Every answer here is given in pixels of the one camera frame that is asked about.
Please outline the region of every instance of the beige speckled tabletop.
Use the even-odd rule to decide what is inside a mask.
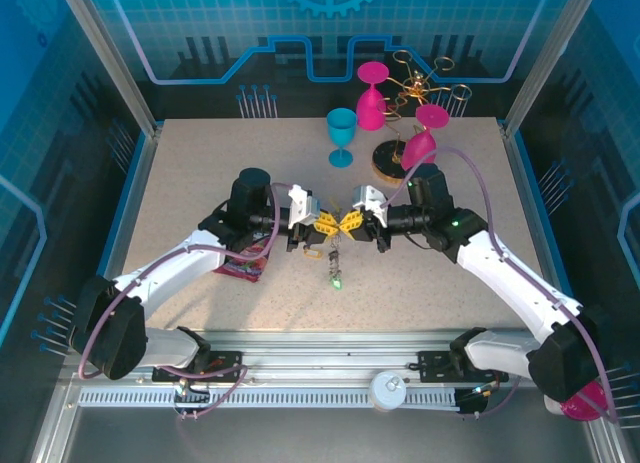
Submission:
[[[411,135],[412,118],[399,128]],[[439,144],[465,151],[483,173],[491,192],[496,230],[527,264],[539,271],[507,156],[493,118],[454,118],[433,132]],[[313,190],[323,208],[329,198],[343,208],[352,189],[373,184],[387,196],[391,187],[370,163],[375,146],[393,133],[359,130],[348,148],[354,164],[333,168],[334,148],[326,121],[318,119],[168,120],[125,263],[125,272],[143,266],[174,247],[229,197],[240,170],[257,166],[272,181],[298,183]],[[440,155],[456,205],[485,215],[470,170],[454,155]],[[281,202],[287,202],[283,195]],[[408,202],[403,195],[397,203]],[[285,252],[279,238],[257,283],[207,274],[165,303],[149,325],[193,329],[254,330],[433,330],[488,326],[522,327],[509,307],[473,275],[444,255],[422,251],[404,238],[379,254],[375,243],[341,243],[341,291],[328,282],[326,259]]]

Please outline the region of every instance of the pink object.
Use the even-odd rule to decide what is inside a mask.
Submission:
[[[363,130],[376,131],[384,126],[387,104],[375,85],[385,81],[388,76],[389,68],[379,61],[369,61],[358,68],[358,78],[371,85],[358,99],[356,106],[358,126]]]
[[[581,390],[581,393],[603,410],[607,410],[607,399],[604,396],[604,390],[597,382],[592,381],[589,383]],[[600,414],[589,403],[580,398],[580,395],[572,396],[562,403],[560,408],[572,420],[591,421],[600,418]]]
[[[411,138],[404,147],[402,154],[402,169],[407,171],[420,158],[436,149],[436,140],[431,136],[431,128],[443,128],[449,123],[449,113],[438,105],[423,105],[416,110],[416,118],[425,130]],[[427,158],[425,163],[433,163],[436,155]]]

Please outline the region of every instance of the metal post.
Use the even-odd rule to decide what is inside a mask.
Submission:
[[[106,68],[140,129],[153,137],[156,123],[120,52],[91,0],[66,0],[76,20]]]
[[[527,116],[540,90],[544,86],[551,71],[556,66],[562,51],[576,31],[582,17],[587,12],[592,0],[567,0],[560,17],[553,26],[551,34],[545,42],[536,62],[531,68],[520,92],[505,118],[505,131],[508,136],[514,135]]]

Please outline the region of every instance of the enclosure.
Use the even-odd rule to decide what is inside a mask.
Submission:
[[[611,361],[637,390],[638,1],[0,0],[0,460],[634,461],[633,391],[619,425],[551,415],[532,383],[486,421],[358,403],[386,369],[415,398],[443,386],[407,369],[419,351],[524,327],[482,282],[401,238],[384,255],[343,238],[340,290],[326,259],[280,238],[259,282],[208,274],[158,309],[150,326],[244,353],[240,395],[276,398],[238,397],[197,424],[181,426],[150,371],[78,379],[66,331],[87,278],[173,248],[242,168],[312,189],[327,210],[349,208],[358,185],[392,193],[401,178],[381,178],[372,154],[414,135],[418,71],[420,104],[451,117],[433,136],[478,165],[502,240],[606,311]],[[338,169],[326,117],[356,110],[370,61],[396,80],[377,84],[390,127],[358,128]],[[484,215],[468,168],[437,158],[456,204]],[[296,391],[361,396],[272,404]]]

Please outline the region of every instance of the wooden base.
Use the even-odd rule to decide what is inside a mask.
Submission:
[[[376,175],[392,185],[402,183],[406,174],[402,166],[400,166],[400,159],[405,145],[406,142],[404,141],[385,141],[376,147],[371,157],[371,164]]]

